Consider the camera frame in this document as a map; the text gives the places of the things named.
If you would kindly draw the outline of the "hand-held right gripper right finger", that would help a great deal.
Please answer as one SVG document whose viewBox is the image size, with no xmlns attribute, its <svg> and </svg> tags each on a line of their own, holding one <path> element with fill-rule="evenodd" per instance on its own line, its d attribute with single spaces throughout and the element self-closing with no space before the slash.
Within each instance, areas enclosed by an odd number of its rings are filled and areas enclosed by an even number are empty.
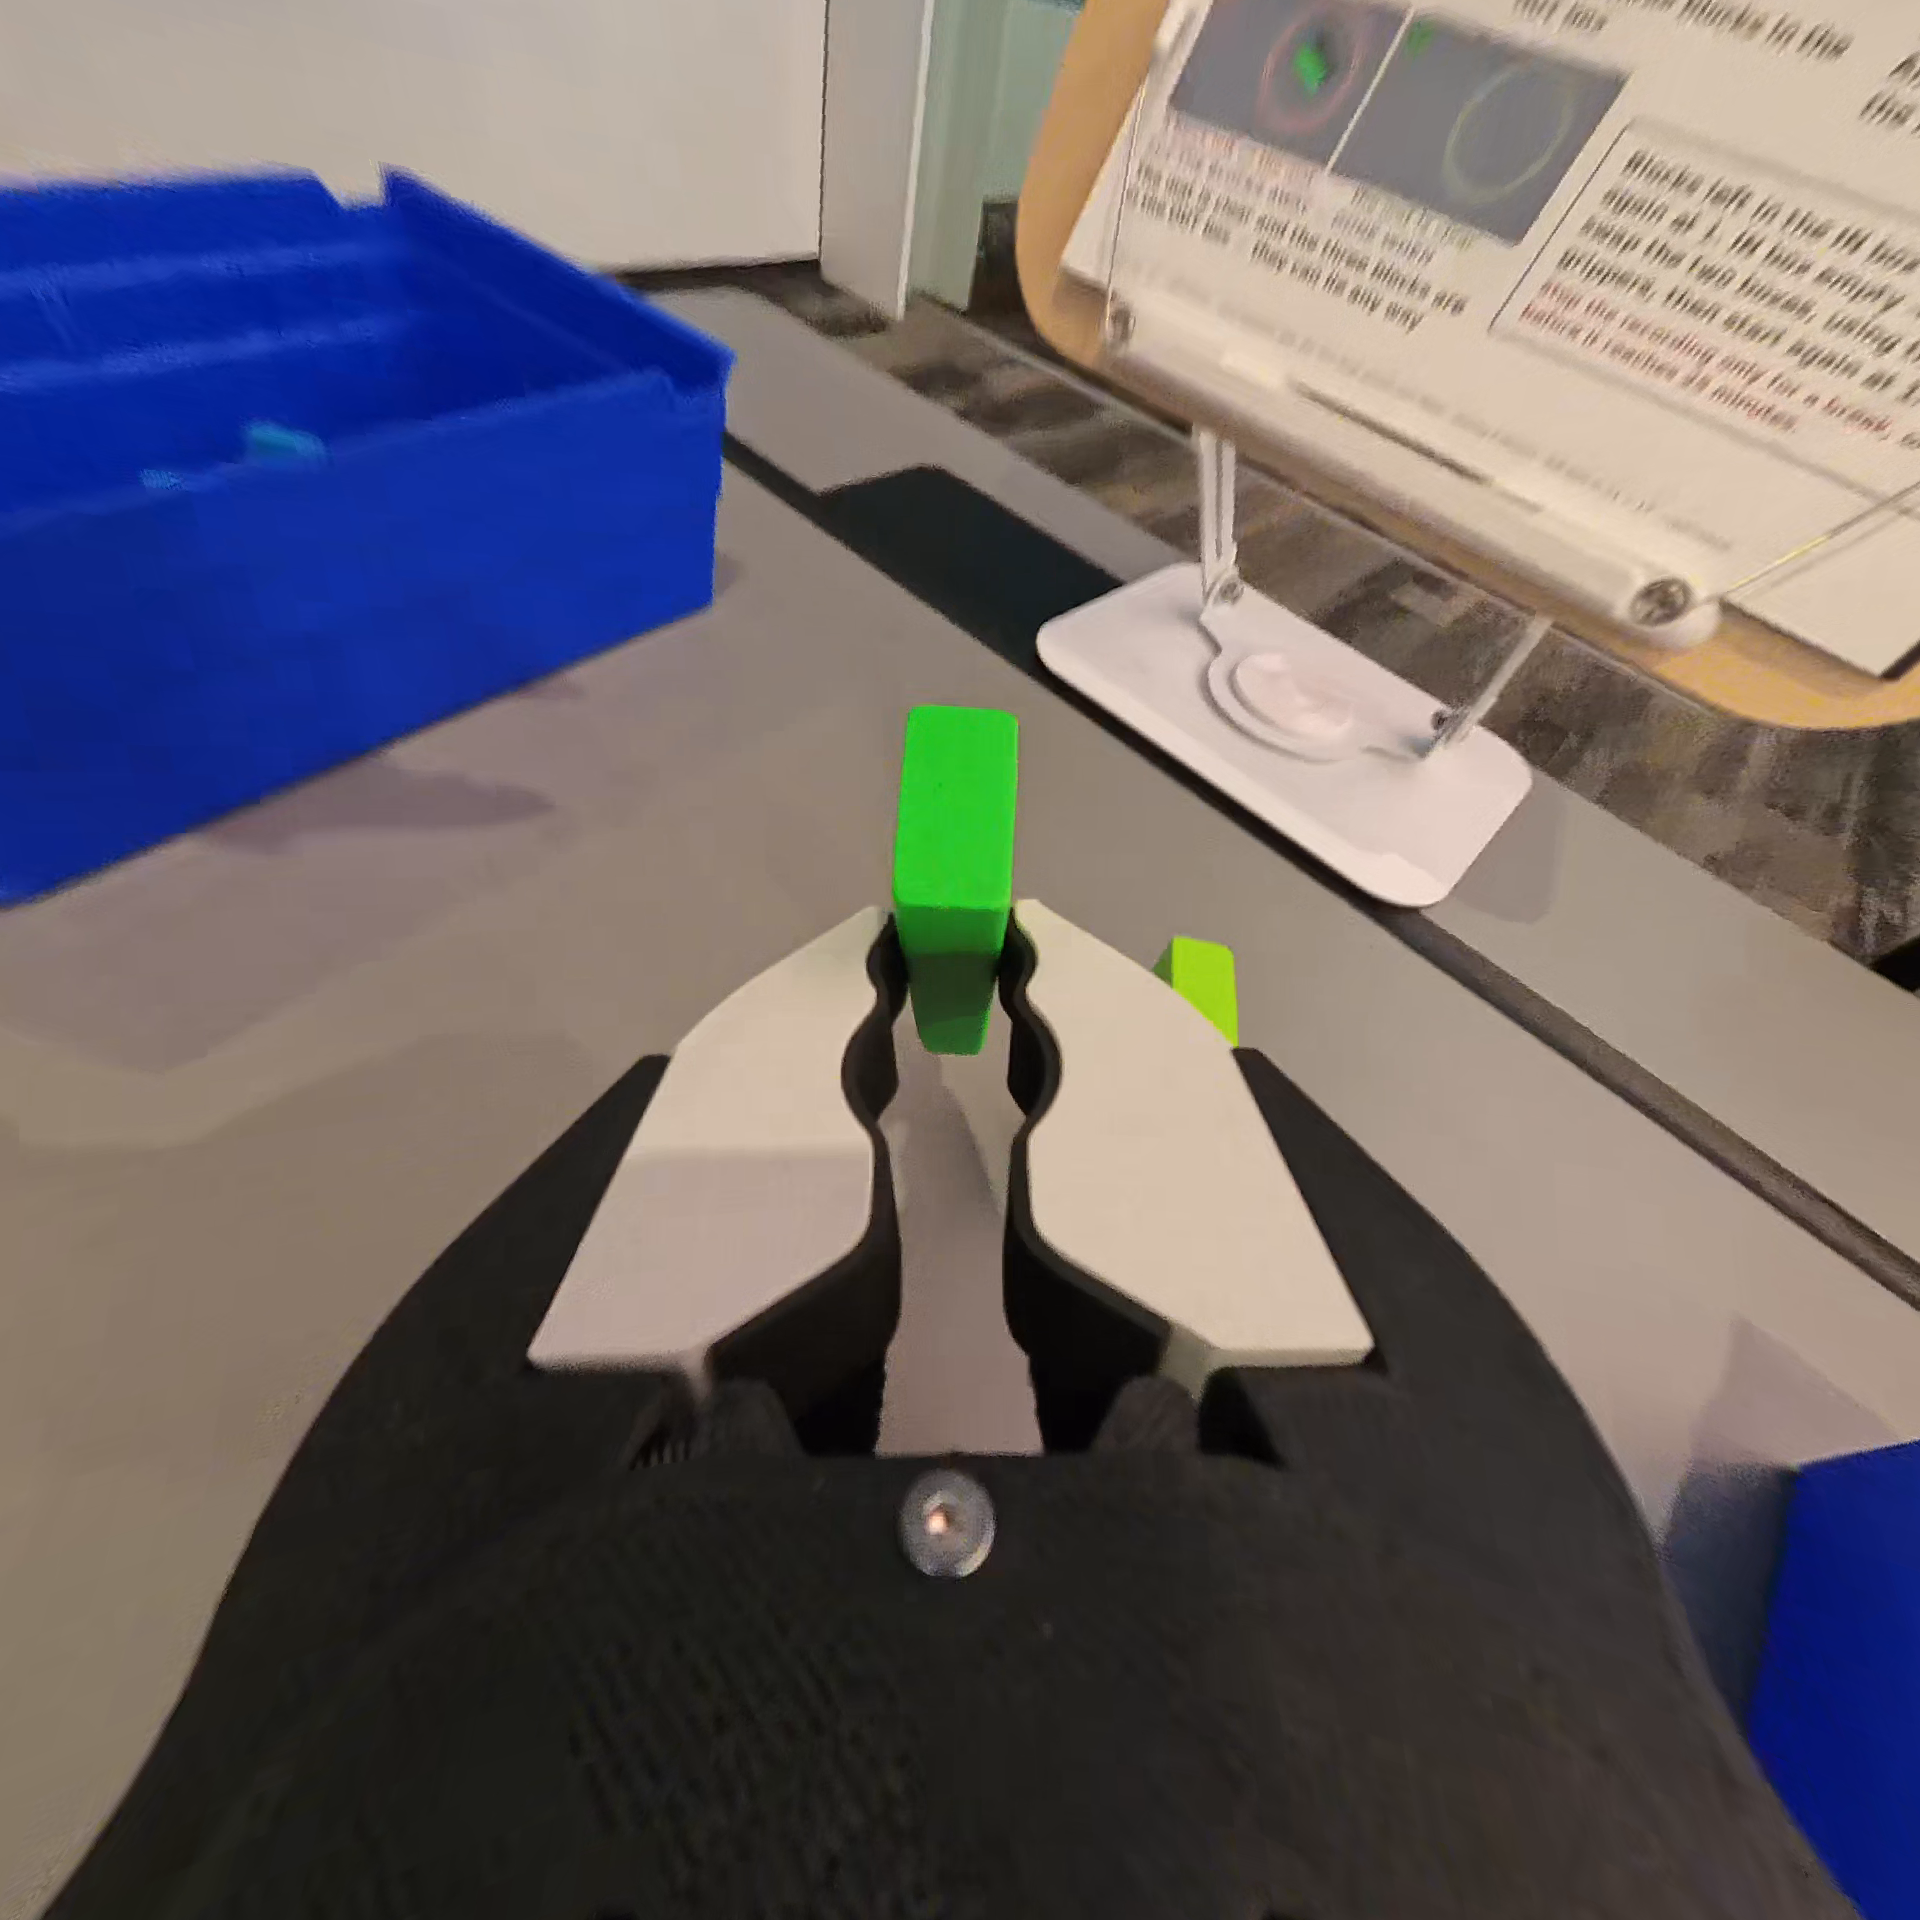
<svg viewBox="0 0 1920 1920">
<path fill-rule="evenodd" d="M 1044 1449 L 1088 1449 L 1158 1379 L 1344 1369 L 1375 1337 L 1236 1047 L 1151 970 L 1040 900 L 1000 958 L 1008 1091 L 1000 1310 Z"/>
</svg>

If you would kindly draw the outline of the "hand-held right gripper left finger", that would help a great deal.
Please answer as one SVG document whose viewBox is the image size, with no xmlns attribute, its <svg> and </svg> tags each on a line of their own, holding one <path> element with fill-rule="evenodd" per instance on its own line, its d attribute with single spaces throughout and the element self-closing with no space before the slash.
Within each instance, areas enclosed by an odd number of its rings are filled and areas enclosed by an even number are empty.
<svg viewBox="0 0 1920 1920">
<path fill-rule="evenodd" d="M 537 1326 L 542 1374 L 769 1388 L 869 1449 L 902 1306 L 894 1169 L 902 958 L 860 907 L 734 990 L 664 1060 Z"/>
</svg>

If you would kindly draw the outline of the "green wooden block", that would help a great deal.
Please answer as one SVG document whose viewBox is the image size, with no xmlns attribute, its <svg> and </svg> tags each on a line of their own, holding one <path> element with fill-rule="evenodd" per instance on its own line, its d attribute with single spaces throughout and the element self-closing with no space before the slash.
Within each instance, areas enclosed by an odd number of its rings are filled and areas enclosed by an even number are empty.
<svg viewBox="0 0 1920 1920">
<path fill-rule="evenodd" d="M 1241 1042 L 1236 956 L 1229 947 L 1175 935 L 1153 962 L 1153 977 L 1232 1049 Z"/>
<path fill-rule="evenodd" d="M 971 1058 L 988 1042 L 1014 911 L 1016 788 L 1012 713 L 923 704 L 905 719 L 891 906 L 931 1054 Z"/>
</svg>

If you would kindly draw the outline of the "blue plastic bin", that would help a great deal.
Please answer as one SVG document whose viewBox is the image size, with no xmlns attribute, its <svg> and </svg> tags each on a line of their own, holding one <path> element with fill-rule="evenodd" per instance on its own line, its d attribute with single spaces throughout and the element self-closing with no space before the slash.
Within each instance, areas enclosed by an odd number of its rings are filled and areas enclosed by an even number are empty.
<svg viewBox="0 0 1920 1920">
<path fill-rule="evenodd" d="M 1854 1908 L 1916 1919 L 1916 1442 L 1793 1476 L 1747 1736 Z"/>
<path fill-rule="evenodd" d="M 400 169 L 7 184 L 4 906 L 709 609 L 734 362 Z"/>
</svg>

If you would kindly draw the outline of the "blue arch block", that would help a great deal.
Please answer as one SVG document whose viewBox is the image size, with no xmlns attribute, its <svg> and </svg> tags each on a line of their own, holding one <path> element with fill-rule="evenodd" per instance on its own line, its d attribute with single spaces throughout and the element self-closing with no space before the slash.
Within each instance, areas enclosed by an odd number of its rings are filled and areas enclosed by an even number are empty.
<svg viewBox="0 0 1920 1920">
<path fill-rule="evenodd" d="M 145 492 L 164 494 L 214 482 L 217 479 L 235 479 L 241 468 L 299 468 L 326 463 L 328 447 L 323 438 L 287 423 L 249 420 L 231 458 L 192 468 L 150 466 L 136 480 Z"/>
</svg>

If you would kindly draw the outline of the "black table inset panel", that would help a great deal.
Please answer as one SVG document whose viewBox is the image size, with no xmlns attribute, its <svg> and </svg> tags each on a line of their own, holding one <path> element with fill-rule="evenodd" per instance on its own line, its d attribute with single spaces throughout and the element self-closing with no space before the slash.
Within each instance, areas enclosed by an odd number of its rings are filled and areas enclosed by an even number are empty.
<svg viewBox="0 0 1920 1920">
<path fill-rule="evenodd" d="M 736 435 L 724 435 L 721 448 L 734 472 L 1033 681 L 1041 628 L 1120 588 L 1118 577 L 941 466 L 811 489 Z"/>
</svg>

